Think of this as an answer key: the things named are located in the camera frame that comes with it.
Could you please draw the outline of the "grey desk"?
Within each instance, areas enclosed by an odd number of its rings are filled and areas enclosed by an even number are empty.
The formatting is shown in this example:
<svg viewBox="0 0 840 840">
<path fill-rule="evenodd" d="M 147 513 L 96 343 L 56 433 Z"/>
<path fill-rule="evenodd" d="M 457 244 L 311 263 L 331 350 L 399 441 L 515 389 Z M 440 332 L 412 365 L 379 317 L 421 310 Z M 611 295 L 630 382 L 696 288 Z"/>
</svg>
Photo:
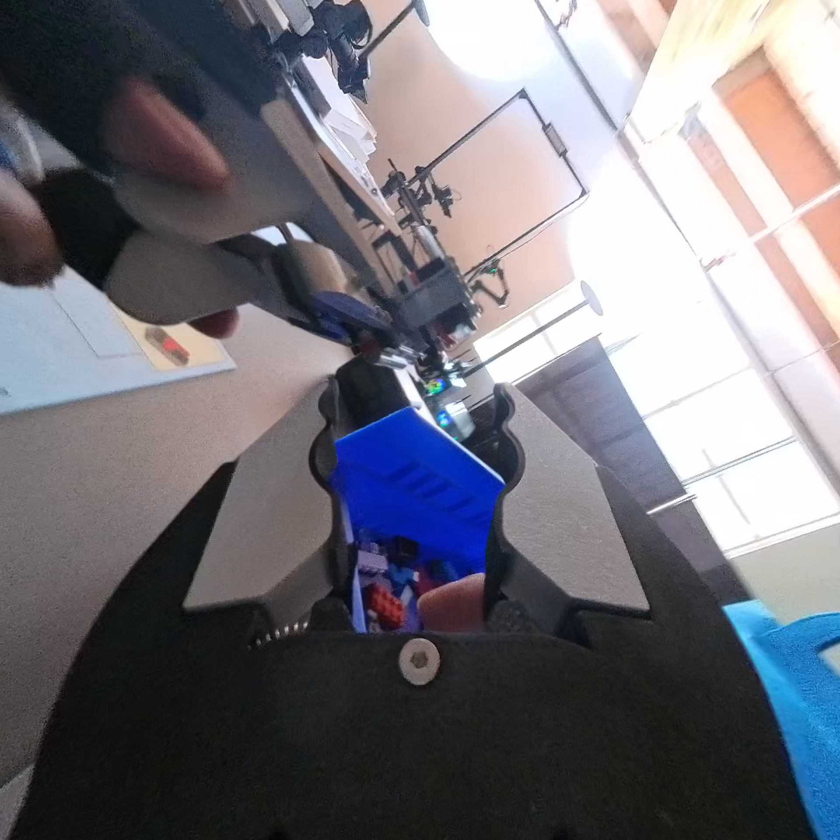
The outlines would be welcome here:
<svg viewBox="0 0 840 840">
<path fill-rule="evenodd" d="M 2 417 L 2 786 L 117 583 L 215 469 L 350 350 L 246 308 L 232 371 Z"/>
</svg>

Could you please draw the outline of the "grey black toy brick model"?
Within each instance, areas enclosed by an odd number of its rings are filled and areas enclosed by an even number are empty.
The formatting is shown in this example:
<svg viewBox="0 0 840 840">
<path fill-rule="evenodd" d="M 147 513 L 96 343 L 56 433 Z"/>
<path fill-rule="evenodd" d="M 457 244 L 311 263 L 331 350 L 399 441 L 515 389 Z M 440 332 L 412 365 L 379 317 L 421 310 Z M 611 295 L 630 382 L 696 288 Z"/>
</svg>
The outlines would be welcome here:
<svg viewBox="0 0 840 840">
<path fill-rule="evenodd" d="M 480 306 L 454 262 L 436 259 L 386 288 L 354 276 L 342 287 L 316 290 L 311 303 L 336 322 L 354 351 L 387 369 L 444 371 L 454 349 L 476 331 Z"/>
</svg>

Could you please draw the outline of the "black frame stand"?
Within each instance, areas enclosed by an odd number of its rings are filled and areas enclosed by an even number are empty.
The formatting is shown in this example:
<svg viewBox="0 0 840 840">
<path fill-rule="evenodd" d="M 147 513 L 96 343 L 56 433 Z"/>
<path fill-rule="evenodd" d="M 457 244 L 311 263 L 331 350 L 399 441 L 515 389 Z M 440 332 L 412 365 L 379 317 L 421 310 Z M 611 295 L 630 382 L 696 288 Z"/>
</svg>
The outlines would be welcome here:
<svg viewBox="0 0 840 840">
<path fill-rule="evenodd" d="M 501 262 L 520 248 L 530 244 L 535 238 L 557 224 L 560 220 L 570 216 L 590 197 L 590 190 L 584 184 L 581 175 L 574 167 L 570 158 L 568 147 L 561 139 L 559 131 L 551 122 L 542 116 L 528 90 L 521 88 L 508 100 L 505 100 L 500 106 L 486 115 L 485 118 L 459 136 L 455 142 L 451 143 L 443 152 L 434 157 L 430 162 L 418 166 L 413 175 L 405 177 L 397 169 L 396 164 L 391 163 L 391 176 L 396 179 L 395 192 L 399 195 L 402 201 L 404 211 L 406 211 L 409 217 L 415 220 L 416 224 L 424 226 L 427 221 L 424 214 L 424 204 L 422 203 L 420 196 L 429 196 L 431 203 L 437 204 L 446 217 L 451 217 L 451 207 L 455 203 L 455 200 L 451 197 L 451 190 L 449 188 L 442 187 L 436 183 L 434 179 L 436 169 L 456 152 L 465 147 L 467 143 L 472 141 L 479 133 L 489 128 L 489 126 L 493 122 L 497 121 L 506 111 L 515 107 L 519 103 L 524 103 L 530 110 L 531 115 L 537 120 L 542 136 L 548 142 L 555 157 L 565 167 L 572 181 L 578 187 L 579 192 L 570 202 L 562 205 L 560 208 L 553 211 L 549 216 L 527 228 L 522 234 L 506 243 L 498 250 L 491 252 L 488 257 L 469 268 L 466 274 L 470 279 L 477 277 L 478 275 L 488 273 L 492 264 Z"/>
</svg>

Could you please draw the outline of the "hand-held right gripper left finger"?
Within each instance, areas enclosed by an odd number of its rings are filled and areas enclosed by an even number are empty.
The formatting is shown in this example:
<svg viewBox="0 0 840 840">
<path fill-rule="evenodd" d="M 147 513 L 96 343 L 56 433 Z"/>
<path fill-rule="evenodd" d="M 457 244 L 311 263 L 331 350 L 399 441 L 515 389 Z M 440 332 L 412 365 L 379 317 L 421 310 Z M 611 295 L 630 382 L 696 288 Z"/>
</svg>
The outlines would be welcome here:
<svg viewBox="0 0 840 840">
<path fill-rule="evenodd" d="M 262 607 L 278 634 L 303 628 L 347 574 L 336 465 L 338 387 L 313 386 L 238 457 L 183 606 Z"/>
</svg>

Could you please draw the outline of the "black divider panel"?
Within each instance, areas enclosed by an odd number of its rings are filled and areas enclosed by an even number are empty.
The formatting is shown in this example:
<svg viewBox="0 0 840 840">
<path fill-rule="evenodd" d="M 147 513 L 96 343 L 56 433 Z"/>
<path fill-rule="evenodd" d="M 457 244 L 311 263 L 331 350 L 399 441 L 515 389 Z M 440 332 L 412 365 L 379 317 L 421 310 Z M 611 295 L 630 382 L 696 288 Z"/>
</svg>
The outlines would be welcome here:
<svg viewBox="0 0 840 840">
<path fill-rule="evenodd" d="M 752 599 L 598 339 L 588 339 L 526 374 L 516 387 L 596 463 L 612 471 L 720 604 Z"/>
</svg>

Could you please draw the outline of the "blue plastic bin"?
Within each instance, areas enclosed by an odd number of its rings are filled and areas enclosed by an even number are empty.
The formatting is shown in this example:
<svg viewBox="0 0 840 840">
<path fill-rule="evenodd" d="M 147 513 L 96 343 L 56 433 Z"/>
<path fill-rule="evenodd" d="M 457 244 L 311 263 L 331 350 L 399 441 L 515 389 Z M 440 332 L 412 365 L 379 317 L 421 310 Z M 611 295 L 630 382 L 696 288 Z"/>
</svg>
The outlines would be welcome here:
<svg viewBox="0 0 840 840">
<path fill-rule="evenodd" d="M 487 567 L 487 541 L 505 486 L 493 469 L 414 408 L 354 431 L 335 445 L 331 485 L 359 551 L 351 577 L 353 628 L 370 630 L 366 592 L 379 584 L 420 627 L 421 591 Z"/>
</svg>

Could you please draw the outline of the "computer tower with coloured lights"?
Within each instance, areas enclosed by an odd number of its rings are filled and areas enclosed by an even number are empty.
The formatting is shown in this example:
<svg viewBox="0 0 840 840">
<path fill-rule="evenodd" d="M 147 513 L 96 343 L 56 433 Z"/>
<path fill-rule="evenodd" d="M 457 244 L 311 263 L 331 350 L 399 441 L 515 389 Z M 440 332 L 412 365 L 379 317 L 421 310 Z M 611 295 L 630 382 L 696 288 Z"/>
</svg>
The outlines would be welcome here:
<svg viewBox="0 0 840 840">
<path fill-rule="evenodd" d="M 448 436 L 464 443 L 476 426 L 464 401 L 466 382 L 458 375 L 444 374 L 424 382 L 424 402 L 436 425 Z"/>
</svg>

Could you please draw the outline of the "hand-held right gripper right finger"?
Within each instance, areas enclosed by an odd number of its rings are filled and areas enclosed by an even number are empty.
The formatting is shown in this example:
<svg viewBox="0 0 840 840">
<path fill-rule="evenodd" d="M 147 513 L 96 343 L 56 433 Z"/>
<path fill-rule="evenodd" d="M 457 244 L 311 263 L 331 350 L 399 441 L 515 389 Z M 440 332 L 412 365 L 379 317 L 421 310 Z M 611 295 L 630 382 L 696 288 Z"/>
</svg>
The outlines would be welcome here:
<svg viewBox="0 0 840 840">
<path fill-rule="evenodd" d="M 486 547 L 486 612 L 517 602 L 555 637 L 579 612 L 648 618 L 594 459 L 515 386 L 493 394 L 505 486 Z"/>
</svg>

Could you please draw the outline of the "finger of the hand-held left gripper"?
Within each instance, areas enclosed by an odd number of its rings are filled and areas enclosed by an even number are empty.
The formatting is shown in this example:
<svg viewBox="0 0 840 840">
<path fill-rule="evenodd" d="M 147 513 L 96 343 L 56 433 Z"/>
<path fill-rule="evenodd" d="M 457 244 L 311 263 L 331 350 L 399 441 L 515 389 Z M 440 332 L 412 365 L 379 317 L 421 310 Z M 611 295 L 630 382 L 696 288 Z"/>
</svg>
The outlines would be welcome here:
<svg viewBox="0 0 840 840">
<path fill-rule="evenodd" d="M 260 229 L 213 244 L 140 232 L 120 250 L 103 293 L 132 318 L 169 326 L 254 306 L 303 320 L 319 282 L 329 278 L 329 250 Z"/>
<path fill-rule="evenodd" d="M 254 119 L 229 98 L 210 98 L 203 132 L 230 169 L 225 189 L 201 192 L 122 166 L 113 191 L 140 227 L 132 235 L 149 232 L 208 245 L 278 229 L 329 250 L 329 278 L 317 291 L 336 290 L 352 277 L 377 280 L 371 247 L 284 101 L 270 103 Z"/>
</svg>

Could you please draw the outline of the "person's left hand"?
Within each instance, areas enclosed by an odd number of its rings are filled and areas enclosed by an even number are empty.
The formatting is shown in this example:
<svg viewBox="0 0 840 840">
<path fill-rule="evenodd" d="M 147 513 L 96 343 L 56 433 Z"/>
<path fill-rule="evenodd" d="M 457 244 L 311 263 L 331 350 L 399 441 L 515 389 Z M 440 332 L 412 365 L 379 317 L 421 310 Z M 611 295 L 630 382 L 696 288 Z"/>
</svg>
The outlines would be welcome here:
<svg viewBox="0 0 840 840">
<path fill-rule="evenodd" d="M 129 168 L 196 190 L 229 183 L 223 157 L 203 132 L 146 80 L 127 78 L 103 120 L 106 152 Z M 1 280 L 13 287 L 51 284 L 63 267 L 56 237 L 35 196 L 7 169 L 1 174 Z"/>
</svg>

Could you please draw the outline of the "black floor lamp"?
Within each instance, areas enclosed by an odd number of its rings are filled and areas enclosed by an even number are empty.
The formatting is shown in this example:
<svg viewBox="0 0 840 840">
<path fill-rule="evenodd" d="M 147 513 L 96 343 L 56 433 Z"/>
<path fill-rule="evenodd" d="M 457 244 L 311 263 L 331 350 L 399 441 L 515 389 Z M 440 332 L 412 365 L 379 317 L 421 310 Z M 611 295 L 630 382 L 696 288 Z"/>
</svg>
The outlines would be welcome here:
<svg viewBox="0 0 840 840">
<path fill-rule="evenodd" d="M 360 62 L 368 60 L 373 52 L 378 49 L 384 41 L 397 30 L 397 28 L 399 28 L 403 21 L 412 15 L 415 15 L 424 27 L 430 27 L 431 22 L 425 1 L 410 1 L 396 16 L 394 16 L 393 20 L 385 26 L 378 35 L 373 37 L 366 47 L 362 49 L 359 54 Z"/>
<path fill-rule="evenodd" d="M 466 371 L 467 376 L 471 376 L 476 374 L 478 371 L 482 371 L 486 369 L 490 364 L 494 364 L 500 359 L 504 358 L 509 353 L 520 349 L 523 345 L 531 342 L 532 340 L 536 339 L 538 336 L 543 335 L 547 331 L 550 331 L 555 326 L 558 326 L 562 321 L 572 317 L 577 312 L 580 312 L 585 309 L 589 309 L 596 315 L 596 317 L 603 316 L 603 308 L 602 304 L 600 303 L 598 297 L 596 296 L 592 287 L 583 281 L 580 283 L 580 291 L 581 291 L 581 300 L 573 305 L 572 307 L 562 311 L 556 317 L 552 318 L 549 321 L 541 323 L 536 329 L 531 331 L 530 333 L 520 337 L 517 341 L 510 343 L 504 349 L 498 351 L 491 355 L 488 359 L 482 360 L 478 364 L 473 365 Z"/>
</svg>

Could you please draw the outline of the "toy brick instruction booklet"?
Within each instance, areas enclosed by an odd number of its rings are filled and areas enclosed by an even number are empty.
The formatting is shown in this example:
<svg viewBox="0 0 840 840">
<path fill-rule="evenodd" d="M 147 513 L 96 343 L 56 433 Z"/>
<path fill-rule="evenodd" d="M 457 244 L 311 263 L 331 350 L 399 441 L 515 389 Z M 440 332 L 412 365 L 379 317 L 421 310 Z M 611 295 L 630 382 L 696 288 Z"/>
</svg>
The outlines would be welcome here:
<svg viewBox="0 0 840 840">
<path fill-rule="evenodd" d="M 51 287 L 1 286 L 1 414 L 234 371 L 186 324 L 137 321 L 70 269 Z"/>
</svg>

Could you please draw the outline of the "blue felt bag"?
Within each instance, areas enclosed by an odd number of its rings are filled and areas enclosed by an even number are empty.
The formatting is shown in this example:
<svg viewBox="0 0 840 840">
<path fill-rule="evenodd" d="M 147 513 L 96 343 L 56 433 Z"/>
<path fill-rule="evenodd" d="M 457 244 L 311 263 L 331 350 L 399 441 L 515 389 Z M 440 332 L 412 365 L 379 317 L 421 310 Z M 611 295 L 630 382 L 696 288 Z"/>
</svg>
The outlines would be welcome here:
<svg viewBox="0 0 840 840">
<path fill-rule="evenodd" d="M 839 613 L 778 623 L 760 601 L 723 606 L 779 723 L 817 838 L 839 838 L 839 677 L 823 653 L 839 642 Z"/>
</svg>

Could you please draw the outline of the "person's right hand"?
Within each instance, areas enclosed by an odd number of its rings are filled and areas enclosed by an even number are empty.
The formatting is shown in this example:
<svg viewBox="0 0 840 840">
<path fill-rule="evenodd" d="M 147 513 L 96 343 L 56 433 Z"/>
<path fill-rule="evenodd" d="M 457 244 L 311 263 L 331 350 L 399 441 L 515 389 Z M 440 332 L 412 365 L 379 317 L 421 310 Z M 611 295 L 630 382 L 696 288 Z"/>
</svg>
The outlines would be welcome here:
<svg viewBox="0 0 840 840">
<path fill-rule="evenodd" d="M 423 629 L 433 634 L 473 634 L 486 627 L 484 573 L 470 574 L 417 600 Z"/>
</svg>

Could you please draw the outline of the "colourful toy brick pile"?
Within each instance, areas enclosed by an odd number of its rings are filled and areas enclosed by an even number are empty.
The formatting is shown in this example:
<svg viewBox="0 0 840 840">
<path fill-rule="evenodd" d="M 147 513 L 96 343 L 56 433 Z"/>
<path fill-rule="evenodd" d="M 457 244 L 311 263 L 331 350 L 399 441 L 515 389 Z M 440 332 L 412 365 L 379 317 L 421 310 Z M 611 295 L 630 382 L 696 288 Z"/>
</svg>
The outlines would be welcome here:
<svg viewBox="0 0 840 840">
<path fill-rule="evenodd" d="M 421 595 L 470 574 L 485 574 L 481 563 L 402 534 L 359 528 L 353 546 L 351 615 L 363 633 L 426 632 L 417 609 Z"/>
</svg>

